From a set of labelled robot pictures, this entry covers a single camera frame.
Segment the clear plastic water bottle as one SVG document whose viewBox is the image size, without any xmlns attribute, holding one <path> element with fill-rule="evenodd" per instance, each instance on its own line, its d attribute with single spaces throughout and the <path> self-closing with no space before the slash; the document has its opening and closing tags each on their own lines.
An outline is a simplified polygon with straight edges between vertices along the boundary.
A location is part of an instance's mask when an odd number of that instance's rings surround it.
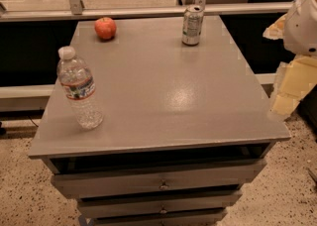
<svg viewBox="0 0 317 226">
<path fill-rule="evenodd" d="M 86 61 L 71 46 L 58 50 L 57 78 L 78 124 L 94 129 L 103 121 L 103 113 L 96 98 L 96 84 Z"/>
</svg>

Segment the red apple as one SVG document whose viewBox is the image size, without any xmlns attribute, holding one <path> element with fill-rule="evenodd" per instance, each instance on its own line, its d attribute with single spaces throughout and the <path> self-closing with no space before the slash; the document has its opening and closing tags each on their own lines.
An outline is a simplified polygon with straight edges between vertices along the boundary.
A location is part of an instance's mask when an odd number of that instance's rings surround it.
<svg viewBox="0 0 317 226">
<path fill-rule="evenodd" d="M 115 37 L 117 27 L 113 19 L 103 17 L 95 21 L 94 29 L 100 39 L 110 40 Z"/>
</svg>

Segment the grey drawer cabinet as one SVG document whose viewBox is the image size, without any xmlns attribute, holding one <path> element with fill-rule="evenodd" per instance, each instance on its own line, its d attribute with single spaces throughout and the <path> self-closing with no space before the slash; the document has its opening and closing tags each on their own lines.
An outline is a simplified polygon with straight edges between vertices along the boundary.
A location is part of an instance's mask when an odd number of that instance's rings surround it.
<svg viewBox="0 0 317 226">
<path fill-rule="evenodd" d="M 215 223 L 289 136 L 220 18 L 205 18 L 195 47 L 181 29 L 178 18 L 121 20 L 103 42 L 92 22 L 76 28 L 103 122 L 81 129 L 56 87 L 29 155 L 95 226 Z"/>
</svg>

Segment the silver green 7up can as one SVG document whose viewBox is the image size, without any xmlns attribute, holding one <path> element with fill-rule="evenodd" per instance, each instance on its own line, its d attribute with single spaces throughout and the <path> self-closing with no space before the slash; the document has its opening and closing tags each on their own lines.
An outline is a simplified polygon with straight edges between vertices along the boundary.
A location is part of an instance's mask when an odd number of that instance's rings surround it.
<svg viewBox="0 0 317 226">
<path fill-rule="evenodd" d="M 190 5 L 183 17 L 182 42 L 188 46 L 196 46 L 200 42 L 204 10 L 200 5 Z"/>
</svg>

